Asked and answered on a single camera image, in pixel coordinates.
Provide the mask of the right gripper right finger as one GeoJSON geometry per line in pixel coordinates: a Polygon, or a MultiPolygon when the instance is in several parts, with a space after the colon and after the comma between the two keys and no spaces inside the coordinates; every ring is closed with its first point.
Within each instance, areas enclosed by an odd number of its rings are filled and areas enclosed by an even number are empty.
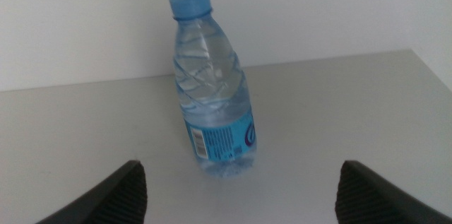
{"type": "Polygon", "coordinates": [[[451,224],[450,217],[356,160],[346,160],[341,167],[335,215],[339,224],[451,224]]]}

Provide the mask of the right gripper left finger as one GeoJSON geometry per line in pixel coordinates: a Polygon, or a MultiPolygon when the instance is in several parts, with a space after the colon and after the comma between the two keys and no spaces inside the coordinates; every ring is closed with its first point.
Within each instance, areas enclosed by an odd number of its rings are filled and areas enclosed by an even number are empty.
{"type": "Polygon", "coordinates": [[[140,161],[130,160],[75,201],[38,223],[142,224],[147,204],[144,167],[140,161]]]}

